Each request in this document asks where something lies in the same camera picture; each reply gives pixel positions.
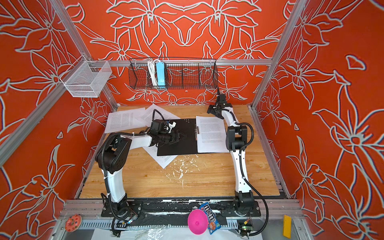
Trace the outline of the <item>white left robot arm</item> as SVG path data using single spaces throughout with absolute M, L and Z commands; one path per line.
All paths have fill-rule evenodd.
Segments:
M 176 129 L 174 120 L 166 120 L 158 110 L 153 110 L 151 126 L 138 134 L 111 133 L 96 156 L 104 175 L 107 204 L 114 214 L 128 211 L 127 194 L 123 186 L 122 170 L 130 150 L 152 146 L 173 145 L 187 138 Z

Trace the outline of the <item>blue folder black inside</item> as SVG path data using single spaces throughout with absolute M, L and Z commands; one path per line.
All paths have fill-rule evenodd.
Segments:
M 198 153 L 196 119 L 179 119 L 176 122 L 176 130 L 186 137 L 172 145 L 159 146 L 157 156 L 194 155 Z

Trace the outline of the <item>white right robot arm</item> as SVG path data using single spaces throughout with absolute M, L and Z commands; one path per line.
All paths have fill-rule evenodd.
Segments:
M 209 105 L 208 114 L 225 120 L 227 124 L 226 147 L 232 156 L 235 170 L 235 198 L 234 211 L 240 215 L 252 215 L 259 208 L 254 194 L 262 200 L 265 209 L 265 219 L 269 218 L 268 204 L 259 191 L 249 182 L 246 168 L 246 148 L 255 138 L 254 129 L 249 123 L 241 123 L 235 116 L 232 104 L 226 100 L 226 95 L 217 90 L 217 99 Z

